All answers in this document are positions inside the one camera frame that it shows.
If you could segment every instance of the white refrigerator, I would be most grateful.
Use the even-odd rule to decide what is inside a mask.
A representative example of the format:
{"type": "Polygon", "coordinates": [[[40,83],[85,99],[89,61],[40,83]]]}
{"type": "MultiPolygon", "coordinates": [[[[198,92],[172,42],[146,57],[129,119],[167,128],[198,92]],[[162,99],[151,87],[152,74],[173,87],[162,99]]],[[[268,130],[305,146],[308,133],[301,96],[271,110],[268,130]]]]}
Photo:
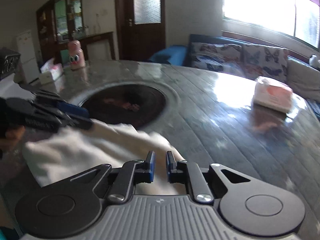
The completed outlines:
{"type": "Polygon", "coordinates": [[[24,81],[30,83],[40,75],[36,54],[33,47],[31,31],[25,31],[17,36],[18,52],[21,54],[21,68],[24,81]]]}

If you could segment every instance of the black circular disc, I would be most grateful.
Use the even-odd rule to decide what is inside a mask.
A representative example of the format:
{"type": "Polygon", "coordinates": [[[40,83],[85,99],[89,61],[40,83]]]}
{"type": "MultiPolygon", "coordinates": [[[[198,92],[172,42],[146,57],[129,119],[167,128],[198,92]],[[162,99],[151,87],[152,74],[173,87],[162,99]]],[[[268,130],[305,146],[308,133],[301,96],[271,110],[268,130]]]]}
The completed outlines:
{"type": "Polygon", "coordinates": [[[269,195],[252,196],[246,200],[245,206],[253,214],[266,217],[278,214],[283,208],[283,204],[278,198],[269,195]]]}
{"type": "Polygon", "coordinates": [[[166,98],[159,90],[140,84],[106,88],[87,99],[82,107],[90,118],[109,124],[126,123],[140,128],[163,111],[166,98]]]}
{"type": "Polygon", "coordinates": [[[40,200],[38,210],[47,216],[57,217],[69,213],[75,207],[75,201],[66,195],[51,195],[40,200]]]}
{"type": "Polygon", "coordinates": [[[30,104],[30,102],[22,98],[8,98],[6,100],[6,104],[9,110],[13,110],[18,113],[24,113],[28,115],[34,113],[34,107],[30,104]]]}
{"type": "Polygon", "coordinates": [[[44,239],[66,238],[79,234],[98,219],[102,206],[90,187],[81,183],[52,185],[17,203],[15,217],[23,231],[44,239]]]}

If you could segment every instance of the round dining table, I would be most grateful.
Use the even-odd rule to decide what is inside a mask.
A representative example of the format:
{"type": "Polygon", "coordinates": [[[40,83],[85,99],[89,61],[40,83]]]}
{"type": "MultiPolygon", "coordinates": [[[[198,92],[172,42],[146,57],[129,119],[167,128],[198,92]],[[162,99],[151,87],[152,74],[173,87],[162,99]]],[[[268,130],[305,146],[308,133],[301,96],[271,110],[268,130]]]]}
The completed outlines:
{"type": "MultiPolygon", "coordinates": [[[[145,84],[166,96],[164,111],[141,130],[161,134],[186,160],[200,167],[220,163],[293,192],[306,209],[298,236],[320,239],[320,123],[303,98],[294,94],[292,109],[284,114],[253,104],[254,81],[134,61],[89,61],[86,68],[65,68],[57,81],[38,86],[80,104],[93,93],[122,83],[145,84]]],[[[39,131],[28,130],[24,140],[43,137],[39,131]]],[[[0,161],[1,194],[9,209],[19,199],[15,195],[10,203],[14,190],[23,195],[35,185],[30,178],[33,186],[26,186],[30,173],[18,156],[17,151],[8,153],[0,161]]]]}

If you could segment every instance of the metal screw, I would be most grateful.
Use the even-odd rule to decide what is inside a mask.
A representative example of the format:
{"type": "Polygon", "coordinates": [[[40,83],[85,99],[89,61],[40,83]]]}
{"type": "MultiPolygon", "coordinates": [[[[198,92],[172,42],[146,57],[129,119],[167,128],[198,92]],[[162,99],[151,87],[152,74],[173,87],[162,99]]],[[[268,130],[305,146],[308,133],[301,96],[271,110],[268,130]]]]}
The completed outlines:
{"type": "Polygon", "coordinates": [[[212,200],[212,197],[208,194],[199,194],[196,196],[196,200],[201,203],[208,203],[212,200]]]}
{"type": "Polygon", "coordinates": [[[113,202],[121,202],[124,200],[124,196],[121,194],[111,194],[109,195],[108,200],[113,202]]]}

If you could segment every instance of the wooden door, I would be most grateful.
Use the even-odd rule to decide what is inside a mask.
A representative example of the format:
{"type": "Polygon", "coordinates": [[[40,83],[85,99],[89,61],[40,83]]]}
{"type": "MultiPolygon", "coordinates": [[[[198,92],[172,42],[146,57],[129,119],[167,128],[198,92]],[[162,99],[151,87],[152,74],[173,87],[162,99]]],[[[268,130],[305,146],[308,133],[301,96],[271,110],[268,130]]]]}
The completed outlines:
{"type": "Polygon", "coordinates": [[[165,48],[164,0],[116,0],[120,59],[145,61],[165,48]]]}

